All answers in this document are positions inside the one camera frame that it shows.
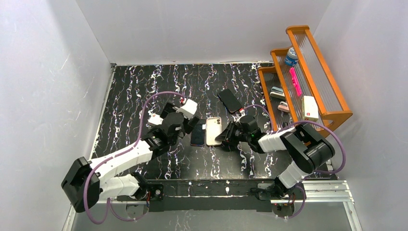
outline corrugated clear panel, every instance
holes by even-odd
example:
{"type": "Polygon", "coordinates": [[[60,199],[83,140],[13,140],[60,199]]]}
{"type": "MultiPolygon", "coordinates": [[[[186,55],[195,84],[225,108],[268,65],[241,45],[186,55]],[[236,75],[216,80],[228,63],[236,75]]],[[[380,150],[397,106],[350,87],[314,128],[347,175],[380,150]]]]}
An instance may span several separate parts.
{"type": "MultiPolygon", "coordinates": [[[[272,87],[278,87],[282,88],[282,85],[280,84],[281,82],[279,81],[278,74],[276,73],[264,73],[264,78],[265,78],[265,84],[268,88],[268,91],[272,89],[272,87]]],[[[271,97],[271,96],[266,96],[270,98],[270,102],[272,105],[272,112],[275,116],[275,121],[278,126],[278,129],[282,128],[282,123],[287,122],[289,123],[291,120],[291,116],[289,113],[285,113],[283,111],[278,110],[279,103],[283,100],[271,97]]]]}
{"type": "MultiPolygon", "coordinates": [[[[283,78],[285,79],[286,87],[288,88],[289,95],[291,97],[297,119],[302,120],[302,98],[305,95],[312,96],[312,94],[310,93],[309,86],[307,85],[306,79],[303,75],[302,69],[300,68],[299,64],[294,66],[300,88],[302,89],[302,94],[299,96],[297,96],[296,89],[293,86],[292,75],[289,73],[289,70],[291,69],[291,67],[286,64],[282,64],[280,65],[280,69],[282,71],[283,78]]],[[[323,124],[320,117],[317,122],[320,124],[323,124]]]]}
{"type": "Polygon", "coordinates": [[[320,65],[312,45],[305,34],[295,34],[297,43],[305,58],[306,65],[315,82],[326,111],[341,111],[342,107],[333,91],[333,88],[320,65]]]}

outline white box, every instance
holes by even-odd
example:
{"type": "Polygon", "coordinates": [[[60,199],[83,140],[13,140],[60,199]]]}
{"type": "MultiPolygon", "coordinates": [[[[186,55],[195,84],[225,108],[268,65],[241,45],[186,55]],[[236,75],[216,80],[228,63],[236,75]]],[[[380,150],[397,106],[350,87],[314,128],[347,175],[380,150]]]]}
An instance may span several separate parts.
{"type": "Polygon", "coordinates": [[[315,122],[319,119],[319,108],[316,103],[315,97],[307,95],[303,96],[302,119],[315,122]]]}

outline marble pattern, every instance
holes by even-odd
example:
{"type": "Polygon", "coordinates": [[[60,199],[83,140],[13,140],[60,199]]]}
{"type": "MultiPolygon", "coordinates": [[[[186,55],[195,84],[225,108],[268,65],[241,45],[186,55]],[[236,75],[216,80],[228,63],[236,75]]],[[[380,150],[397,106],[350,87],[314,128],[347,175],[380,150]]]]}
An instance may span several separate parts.
{"type": "MultiPolygon", "coordinates": [[[[201,118],[219,116],[222,128],[237,115],[231,115],[217,97],[229,88],[243,106],[263,104],[257,68],[260,64],[187,64],[118,66],[109,91],[93,158],[124,148],[136,140],[140,113],[151,95],[171,90],[198,103],[201,118]]],[[[148,114],[160,113],[167,101],[179,97],[160,96],[149,104],[148,114]]],[[[259,108],[248,109],[264,131],[270,128],[268,116],[259,108]]],[[[148,116],[142,133],[148,130],[148,116]]],[[[139,171],[147,179],[253,179],[274,178],[290,164],[286,152],[258,154],[247,144],[238,150],[190,146],[190,136],[180,138],[167,154],[129,171],[139,171]]]]}

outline metal frame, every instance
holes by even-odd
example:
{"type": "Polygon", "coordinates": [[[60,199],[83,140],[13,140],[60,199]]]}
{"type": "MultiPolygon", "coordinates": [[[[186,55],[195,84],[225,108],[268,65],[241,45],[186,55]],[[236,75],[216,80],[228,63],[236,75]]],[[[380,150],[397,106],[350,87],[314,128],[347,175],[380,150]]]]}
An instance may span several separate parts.
{"type": "MultiPolygon", "coordinates": [[[[106,102],[107,102],[107,97],[109,95],[109,91],[111,88],[111,84],[112,84],[112,79],[114,77],[115,74],[115,69],[116,67],[119,65],[115,65],[112,67],[112,74],[111,74],[111,78],[110,78],[110,82],[109,85],[107,87],[107,91],[106,91],[106,95],[104,98],[104,102],[103,102],[103,108],[101,111],[101,115],[100,115],[100,120],[98,123],[98,128],[97,128],[97,132],[95,134],[95,140],[94,143],[98,137],[98,133],[99,133],[99,127],[101,125],[102,122],[102,115],[106,106],[106,102]]],[[[92,151],[90,153],[89,159],[92,158],[92,153],[93,153],[93,148],[92,151]]],[[[328,169],[332,170],[332,166],[331,166],[331,161],[327,162],[328,164],[328,169]]],[[[305,192],[306,192],[306,202],[310,203],[310,202],[318,202],[318,203],[328,203],[328,202],[343,202],[344,205],[344,209],[345,212],[347,213],[347,217],[349,220],[349,224],[351,227],[352,231],[361,231],[361,225],[359,223],[358,217],[357,217],[357,213],[356,210],[354,208],[354,199],[353,196],[350,192],[350,189],[348,187],[347,181],[345,180],[305,180],[303,181],[303,185],[305,187],[305,192]]],[[[281,203],[282,200],[271,200],[270,201],[272,204],[274,203],[281,203]]],[[[98,201],[98,204],[105,204],[106,201],[98,201]]],[[[123,201],[117,201],[117,200],[113,200],[112,201],[113,204],[145,204],[145,202],[143,201],[128,201],[128,202],[123,202],[123,201]]],[[[74,210],[74,208],[71,206],[66,218],[66,221],[64,223],[64,226],[62,228],[62,231],[71,231],[73,224],[74,224],[74,220],[75,220],[75,216],[76,216],[76,212],[74,210]]]]}

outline blue container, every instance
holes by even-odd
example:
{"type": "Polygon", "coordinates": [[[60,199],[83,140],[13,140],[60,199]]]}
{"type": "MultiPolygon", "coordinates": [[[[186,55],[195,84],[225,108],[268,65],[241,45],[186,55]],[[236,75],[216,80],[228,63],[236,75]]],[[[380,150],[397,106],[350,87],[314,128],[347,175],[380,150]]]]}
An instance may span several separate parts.
{"type": "Polygon", "coordinates": [[[289,66],[295,66],[299,59],[297,58],[294,48],[290,48],[286,54],[285,64],[289,66]]]}

